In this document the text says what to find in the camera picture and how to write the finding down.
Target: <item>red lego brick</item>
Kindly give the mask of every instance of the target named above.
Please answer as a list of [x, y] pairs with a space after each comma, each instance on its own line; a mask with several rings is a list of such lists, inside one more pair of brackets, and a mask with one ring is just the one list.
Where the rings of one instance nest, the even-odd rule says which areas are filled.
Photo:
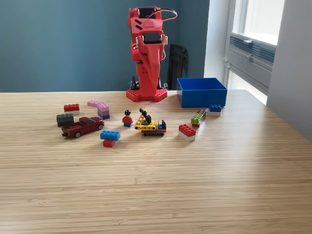
[[141, 100], [140, 90], [128, 89], [126, 92], [126, 97], [131, 101], [140, 101]]
[[79, 104], [64, 105], [64, 111], [79, 111]]
[[179, 126], [179, 131], [182, 132], [187, 137], [192, 137], [195, 136], [196, 134], [196, 131], [187, 124], [181, 124]]
[[153, 101], [161, 101], [167, 97], [167, 90], [165, 89], [158, 89], [156, 95], [153, 97]]
[[115, 140], [104, 140], [103, 146], [112, 148], [112, 146], [115, 145], [115, 142], [116, 142]]

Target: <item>black lego piece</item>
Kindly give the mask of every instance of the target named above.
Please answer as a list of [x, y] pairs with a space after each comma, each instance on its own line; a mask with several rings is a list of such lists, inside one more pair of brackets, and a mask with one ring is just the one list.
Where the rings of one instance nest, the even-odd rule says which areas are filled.
[[161, 129], [167, 129], [167, 125], [166, 125], [166, 123], [165, 123], [165, 121], [161, 121], [161, 126], [162, 126], [162, 128]]
[[[138, 8], [139, 11], [139, 18], [140, 19], [145, 19], [147, 18], [150, 14], [152, 14], [153, 12], [155, 12], [155, 8], [153, 7], [139, 7]], [[156, 19], [156, 15], [152, 15], [150, 17], [150, 19]]]
[[152, 117], [151, 117], [151, 116], [148, 116], [148, 115], [147, 115], [147, 112], [146, 112], [146, 111], [143, 111], [142, 108], [140, 108], [139, 111], [140, 111], [141, 114], [144, 116], [146, 122], [147, 122], [148, 124], [150, 124], [150, 123], [152, 122]]
[[144, 33], [143, 38], [144, 38], [145, 44], [159, 44], [159, 43], [161, 43], [160, 33], [157, 33], [157, 32], [156, 33], [154, 33], [154, 32]]

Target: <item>yellow lego vehicle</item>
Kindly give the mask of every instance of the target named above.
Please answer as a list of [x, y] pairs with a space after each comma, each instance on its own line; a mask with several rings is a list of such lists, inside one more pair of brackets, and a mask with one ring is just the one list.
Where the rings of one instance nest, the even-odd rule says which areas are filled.
[[165, 121], [162, 120], [161, 124], [158, 121], [152, 121], [152, 118], [147, 115], [146, 110], [140, 108], [141, 115], [138, 118], [135, 129], [141, 130], [145, 137], [162, 137], [167, 131]]

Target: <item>white wall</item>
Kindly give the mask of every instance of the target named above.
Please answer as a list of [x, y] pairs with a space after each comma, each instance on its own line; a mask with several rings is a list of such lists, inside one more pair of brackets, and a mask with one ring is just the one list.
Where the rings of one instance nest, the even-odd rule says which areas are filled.
[[285, 0], [267, 106], [312, 140], [312, 1]]
[[223, 83], [225, 46], [231, 0], [210, 0], [204, 77]]

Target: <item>blue box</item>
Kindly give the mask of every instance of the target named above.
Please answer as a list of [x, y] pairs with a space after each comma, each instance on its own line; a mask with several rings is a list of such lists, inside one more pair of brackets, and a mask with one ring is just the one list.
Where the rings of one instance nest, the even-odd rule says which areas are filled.
[[120, 132], [113, 132], [113, 131], [107, 131], [104, 130], [99, 135], [101, 140], [119, 140], [120, 138]]
[[181, 107], [225, 106], [227, 92], [217, 78], [178, 78], [176, 83]]

